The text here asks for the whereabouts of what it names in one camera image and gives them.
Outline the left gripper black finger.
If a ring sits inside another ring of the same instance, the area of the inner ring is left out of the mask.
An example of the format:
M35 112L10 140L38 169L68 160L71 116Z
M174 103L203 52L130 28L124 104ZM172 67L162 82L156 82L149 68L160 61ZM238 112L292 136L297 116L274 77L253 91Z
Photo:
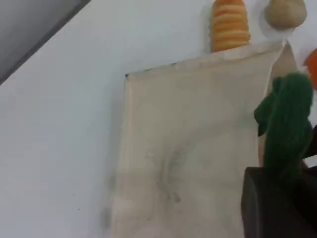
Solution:
M313 128L313 138L305 153L304 159L314 162L312 166L304 168L304 178L307 183L307 206L308 220L315 233L317 232L317 159L311 157L317 156L317 126Z
M299 238L304 220L263 168L245 169L241 217L246 238Z

